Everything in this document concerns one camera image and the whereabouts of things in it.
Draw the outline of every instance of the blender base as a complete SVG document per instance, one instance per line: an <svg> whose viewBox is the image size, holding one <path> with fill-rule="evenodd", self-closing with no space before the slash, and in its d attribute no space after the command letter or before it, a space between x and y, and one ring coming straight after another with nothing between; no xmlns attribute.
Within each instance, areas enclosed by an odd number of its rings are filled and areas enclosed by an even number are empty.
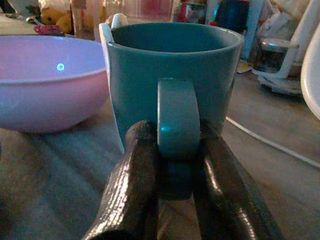
<svg viewBox="0 0 320 240"><path fill-rule="evenodd" d="M272 78L259 75L256 77L261 85L271 88L274 93L292 96L302 95L299 77Z"/></svg>

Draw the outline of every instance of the pink bowl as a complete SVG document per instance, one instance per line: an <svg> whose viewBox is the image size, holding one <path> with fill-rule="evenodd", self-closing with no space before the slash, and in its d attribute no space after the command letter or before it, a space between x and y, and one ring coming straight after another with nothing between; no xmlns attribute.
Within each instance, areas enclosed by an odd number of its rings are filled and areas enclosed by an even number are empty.
<svg viewBox="0 0 320 240"><path fill-rule="evenodd" d="M102 46L55 36L0 36L0 128L67 129L108 98Z"/></svg>

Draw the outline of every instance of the kitchen counter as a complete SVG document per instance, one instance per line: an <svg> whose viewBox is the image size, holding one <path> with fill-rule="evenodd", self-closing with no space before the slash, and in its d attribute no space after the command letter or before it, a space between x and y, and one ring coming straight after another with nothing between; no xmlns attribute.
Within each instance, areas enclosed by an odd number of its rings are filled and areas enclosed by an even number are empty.
<svg viewBox="0 0 320 240"><path fill-rule="evenodd" d="M228 116L319 162L320 121L301 98L272 93L253 74L244 73L236 76ZM256 180L285 237L317 239L320 170L229 122L222 136ZM121 157L115 138L110 100L63 132L0 129L0 239L79 239L94 220L108 175ZM171 201L166 210L170 214L162 240L199 239L192 200Z"/></svg>
<svg viewBox="0 0 320 240"><path fill-rule="evenodd" d="M22 16L8 18L0 9L0 35L36 34L35 25L27 23Z"/></svg>

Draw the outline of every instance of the glass jar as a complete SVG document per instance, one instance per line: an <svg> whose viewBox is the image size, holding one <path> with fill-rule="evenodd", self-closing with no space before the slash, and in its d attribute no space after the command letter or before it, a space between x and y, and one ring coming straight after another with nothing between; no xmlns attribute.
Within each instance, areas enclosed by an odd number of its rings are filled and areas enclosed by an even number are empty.
<svg viewBox="0 0 320 240"><path fill-rule="evenodd" d="M174 11L174 22L205 24L206 0L181 0Z"/></svg>

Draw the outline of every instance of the jar lid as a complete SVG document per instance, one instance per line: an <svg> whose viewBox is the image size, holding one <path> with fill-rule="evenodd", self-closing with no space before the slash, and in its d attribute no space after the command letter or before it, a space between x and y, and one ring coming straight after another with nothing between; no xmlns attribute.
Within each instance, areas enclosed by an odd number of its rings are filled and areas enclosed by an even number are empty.
<svg viewBox="0 0 320 240"><path fill-rule="evenodd" d="M183 4L206 5L207 0L181 0Z"/></svg>

